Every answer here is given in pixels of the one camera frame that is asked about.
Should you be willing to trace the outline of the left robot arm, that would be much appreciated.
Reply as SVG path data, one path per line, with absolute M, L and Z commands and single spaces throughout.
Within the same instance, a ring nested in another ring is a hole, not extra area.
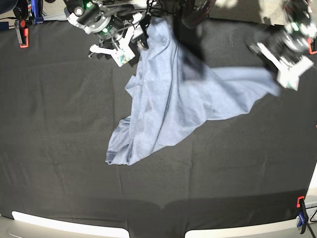
M 317 36 L 317 26 L 311 17 L 309 0 L 285 0 L 286 23 L 267 38 L 249 45 L 249 49 L 276 68 L 291 69 L 304 58 Z

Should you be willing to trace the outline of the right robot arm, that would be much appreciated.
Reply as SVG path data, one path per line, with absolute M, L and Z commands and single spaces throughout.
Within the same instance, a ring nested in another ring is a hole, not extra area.
M 99 43 L 90 46 L 89 58 L 105 55 L 123 66 L 136 57 L 137 50 L 149 48 L 147 27 L 151 15 L 137 9 L 135 4 L 109 6 L 103 0 L 66 0 L 64 3 L 67 21 L 99 38 Z

